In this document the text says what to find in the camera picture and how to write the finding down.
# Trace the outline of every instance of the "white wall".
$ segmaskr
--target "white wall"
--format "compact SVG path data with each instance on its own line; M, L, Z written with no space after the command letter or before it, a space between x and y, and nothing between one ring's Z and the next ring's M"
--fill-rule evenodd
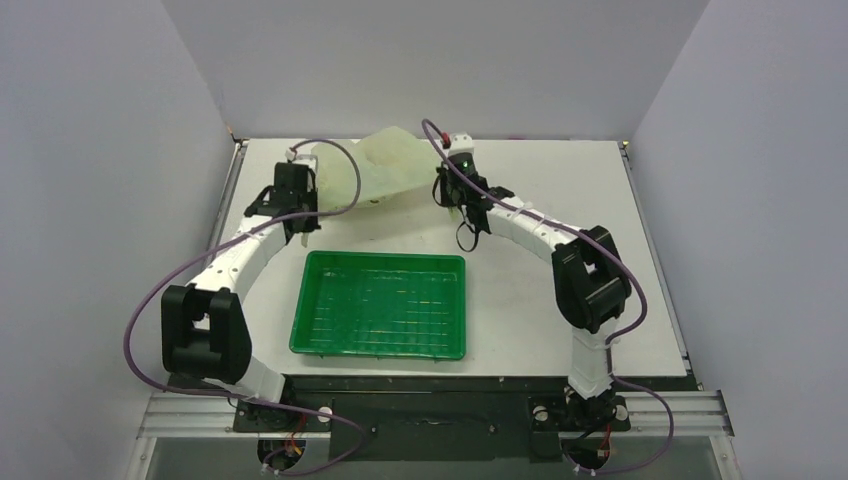
M633 140L747 478L847 478L848 3L712 0Z
M629 138L707 0L163 0L240 137Z
M124 326L208 239L231 153L158 1L0 0L1 478L123 476L150 393Z

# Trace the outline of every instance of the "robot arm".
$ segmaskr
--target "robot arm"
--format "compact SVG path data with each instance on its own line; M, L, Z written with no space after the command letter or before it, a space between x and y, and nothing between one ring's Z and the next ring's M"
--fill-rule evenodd
M508 238L552 265L557 306L573 327L569 385L582 399L601 399L596 403L606 403L613 392L605 340L615 331L625 299L630 295L627 277L583 240L521 214L526 211L546 218L511 191L503 187L490 188L486 178L477 173L474 145L469 135L443 137L442 147L447 149L448 161L463 175L514 210L481 196L444 166L437 169L439 205L463 209L465 221L475 235L485 232ZM590 230L569 227L582 230L618 256L612 236L603 227Z
M274 184L245 210L235 237L281 215L317 211L316 170L317 162L310 155L278 163ZM239 299L295 234L305 236L318 228L315 217L271 225L218 256L188 285L168 287L162 294L165 369L234 393L279 402L285 377L253 356Z

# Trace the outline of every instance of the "green tray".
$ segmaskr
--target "green tray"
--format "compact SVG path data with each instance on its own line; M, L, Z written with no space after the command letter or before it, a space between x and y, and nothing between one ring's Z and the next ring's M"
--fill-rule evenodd
M314 355L465 356L465 259L314 251L289 347Z

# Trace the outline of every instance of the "purple cable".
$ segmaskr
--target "purple cable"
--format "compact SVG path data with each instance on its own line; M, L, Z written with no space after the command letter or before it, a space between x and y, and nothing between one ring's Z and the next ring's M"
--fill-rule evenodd
M494 196L490 195L489 192L478 187L474 182L469 180L468 177L463 175L463 173L461 171L459 171L459 169L456 168L456 166L454 164L452 164L450 162L450 160L448 160L447 155L445 155L445 153L439 147L438 142L436 141L435 138L433 138L433 134L430 131L432 129L436 132L436 134L439 137L442 136L442 131L439 129L439 127L436 126L435 123L433 123L429 119L425 118L425 119L421 120L421 128L424 130L424 135L427 137L427 140L430 141L430 145L433 146L433 149L435 149L436 153L438 153L439 156L441 157L442 162L448 168L450 168L450 170L457 177L459 177L460 180L462 180L463 182L468 184L469 187L471 187L474 191L476 191L477 193L479 193L480 195L485 197L487 200L490 200L493 203L500 205L501 207L503 207L503 208L505 208L505 209L507 209L511 212L515 212L515 211L518 210L516 207L513 207L512 205L510 205L506 202L503 202L498 198L495 198ZM668 402L666 402L666 400L664 398L662 398L662 396L660 396L657 392L655 392L655 391L653 391L649 388L643 387L641 385L636 385L636 384L630 383L626 380L622 380L622 379L616 377L615 374L612 372L612 341L615 340L616 338L618 338L622 335L625 335L629 332L632 332L633 330L638 328L639 325L642 325L642 323L645 321L645 318L648 316L648 299L645 296L645 291L642 290L642 285L639 284L639 281L636 279L636 276L633 275L633 272L631 272L630 269L627 268L624 265L624 263L622 263L621 260L618 259L618 257L613 255L609 250L604 248L601 244L596 242L594 239L592 239L591 237L589 237L585 233L578 231L578 230L575 230L575 229L569 227L568 225L563 225L559 222L554 222L554 221L548 220L546 218L540 217L540 216L538 216L538 215L536 215L532 212L528 212L526 210L522 210L520 213L522 215L526 215L526 216L528 216L532 219L540 221L540 222L544 223L545 225L548 225L549 227L558 228L562 231L568 232L571 235L574 235L574 236L580 238L581 240L585 241L586 243L591 245L594 249L599 251L602 255L607 257L616 267L621 269L621 271L624 272L624 275L627 277L627 279L633 285L633 290L636 291L636 295L639 297L639 301L642 304L642 312L639 314L639 316L636 318L636 320L633 323L622 328L621 330L618 330L618 331L610 334L610 336L608 336L606 338L607 362L609 363L609 366L610 366L610 377L613 379L614 382L618 383L619 385L626 387L626 388L633 389L633 390L638 390L638 391L643 392L643 393L647 393L648 395L656 398L662 404L662 406L665 408L666 412L668 412L668 437L666 437L665 443L663 443L662 447L660 447L659 450L657 450L653 455L651 455L647 459L643 460L642 462L639 462L639 463L634 464L634 465L629 465L629 466L626 466L626 467L611 468L611 469L608 469L608 470L597 471L597 472L595 472L595 474L597 474L597 475L613 475L613 474L617 474L617 473L627 473L627 472L632 472L634 470L638 470L638 469L645 467L647 465L650 465L656 459L661 457L666 451L668 451L669 447L671 447L671 441L674 438L674 414L672 414L672 412L671 412L671 406L669 406ZM578 468L581 471L586 472L586 473L592 473L593 472L592 470L587 470L587 469L580 467L580 466L578 466Z
M207 396L207 397L232 398L232 399L236 399L236 400L243 400L245 402L249 402L249 403L252 403L252 404L255 404L255 405L262 405L264 407L277 408L277 409L280 409L280 410L288 410L290 412L312 415L312 416L316 416L316 417L318 417L318 416L326 417L326 418L329 418L331 420L335 420L339 423L344 423L345 425L351 426L359 432L359 441L353 447L351 447L350 449L348 449L347 451L345 451L341 455L339 455L339 456L333 458L332 460L328 461L327 463L325 463L323 465L318 465L317 467L309 468L309 469L306 469L306 470L303 470L303 471L300 471L300 472L286 472L286 471L280 472L282 475L290 476L290 477L300 477L300 476L303 476L303 475L309 475L310 473L318 472L320 470L324 470L325 468L331 467L331 466L335 465L336 463L339 463L340 461L344 460L348 456L352 455L354 452L359 450L359 448L362 447L362 445L365 443L365 438L366 438L365 430L363 430L362 427L357 425L355 422L348 420L347 418L340 417L338 415L334 415L334 414L330 414L330 413L318 412L317 410L310 410L308 408L296 407L296 406L293 406L293 405L283 405L281 403L269 402L267 400L262 400L262 399L259 399L259 398L248 398L244 395L238 395L238 394L231 393L231 392L228 392L228 391L225 391L225 390L224 391L215 391L215 390L210 391L210 390L200 390L200 389L191 389L191 388L176 388L176 387L171 387L171 386L159 383L156 380L150 378L144 372L142 372L141 369L138 367L138 365L135 363L135 360L133 359L133 356L132 356L132 351L130 350L130 340L132 339L132 332L133 332L133 329L135 328L135 324L138 322L138 319L141 316L141 312L143 312L144 308L150 303L151 300L153 300L153 297L155 297L156 294L159 293L159 291L162 290L166 285L171 283L171 281L173 281L174 278L176 278L179 274L181 274L184 271L191 268L193 265L200 263L204 259L206 259L206 258L208 258L212 255L215 255L218 252L226 250L226 249L232 247L233 245L238 244L239 242L244 241L245 239L247 239L251 235L254 235L254 234L256 234L256 233L258 233L258 232L260 232L260 231L262 231L262 230L264 230L264 229L266 229L266 228L268 228L272 225L284 222L286 220L293 220L293 219L296 219L296 218L329 217L329 216L334 216L334 215L341 215L342 213L350 211L354 206L356 206L356 202L359 201L359 194L362 190L362 177L360 176L359 166L356 164L356 160L354 160L354 158L350 154L350 152L348 152L347 149L345 149L343 146L341 146L340 144L338 144L338 143L336 143L332 140L327 140L327 139L323 139L323 138L316 138L316 139L312 139L312 140L303 140L303 141L295 144L293 147L291 147L291 149L294 150L294 151L297 151L298 148L300 148L304 145L308 145L310 143L326 143L326 144L332 145L332 146L338 148L339 150L341 150L347 156L348 160L350 160L350 164L351 164L351 166L353 166L353 171L354 171L354 174L356 175L356 193L353 196L353 201L351 201L348 206L341 208L339 210L333 210L331 212L298 212L298 213L290 213L290 214L283 215L283 216L280 216L280 217L272 218L271 220L268 220L267 222L252 228L250 231L248 231L248 232L246 232L242 235L239 235L238 237L235 237L232 240L228 240L228 241L218 245L217 247L214 247L214 248L212 248L212 249L210 249L206 252L203 252L200 255L194 257L193 259L183 263L182 265L177 267L176 270L169 273L168 275L165 276L165 278L160 280L159 283L157 283L156 286L154 286L153 289L150 290L147 293L147 295L144 296L144 298L141 300L141 303L139 303L138 306L135 308L135 310L132 313L132 316L130 317L130 322L127 324L127 328L124 331L124 344L123 344L124 345L124 359L127 362L127 366L130 367L130 370L132 370L133 374L135 374L135 376L138 377L139 380L141 380L142 382L150 385L151 387L153 387L157 390L162 390L162 391L171 392L171 393L179 393L179 394L184 394L184 395L199 395L199 396ZM265 457L265 459L263 460L263 463L268 464L270 462L270 460L272 458L274 458L274 456L277 455L278 453L280 453L281 451L282 450L276 450L274 452L271 452L269 455L267 455Z

